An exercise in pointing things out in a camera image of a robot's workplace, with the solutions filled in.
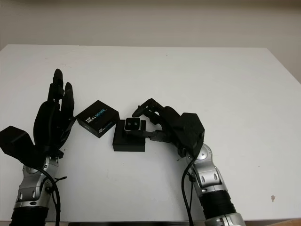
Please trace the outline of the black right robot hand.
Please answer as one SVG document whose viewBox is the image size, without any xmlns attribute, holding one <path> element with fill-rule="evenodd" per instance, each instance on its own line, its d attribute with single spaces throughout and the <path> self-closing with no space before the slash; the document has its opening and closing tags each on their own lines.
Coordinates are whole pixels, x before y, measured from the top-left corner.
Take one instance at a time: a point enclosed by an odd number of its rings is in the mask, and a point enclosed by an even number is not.
<svg viewBox="0 0 301 226">
<path fill-rule="evenodd" d="M 185 147 L 177 137 L 173 127 L 174 122 L 180 118 L 180 115 L 171 107 L 161 106 L 157 101 L 150 98 L 143 104 L 139 105 L 132 114 L 133 118 L 138 118 L 145 115 L 150 119 L 154 125 L 161 125 L 161 130 L 148 132 L 144 129 L 130 129 L 126 130 L 129 136 L 148 138 L 152 141 L 172 143 L 177 147 L 178 154 L 183 157 L 185 154 Z"/>
</svg>

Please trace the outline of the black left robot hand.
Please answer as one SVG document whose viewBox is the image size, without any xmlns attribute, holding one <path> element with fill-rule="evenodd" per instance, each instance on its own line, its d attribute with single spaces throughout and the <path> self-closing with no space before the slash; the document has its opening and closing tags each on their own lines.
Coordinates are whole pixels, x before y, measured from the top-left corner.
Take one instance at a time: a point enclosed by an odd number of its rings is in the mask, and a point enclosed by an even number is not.
<svg viewBox="0 0 301 226">
<path fill-rule="evenodd" d="M 63 83 L 63 73 L 56 69 L 49 86 L 47 101 L 42 103 L 36 116 L 33 137 L 38 150 L 44 154 L 63 158 L 60 150 L 69 137 L 75 122 L 72 85 Z"/>
</svg>

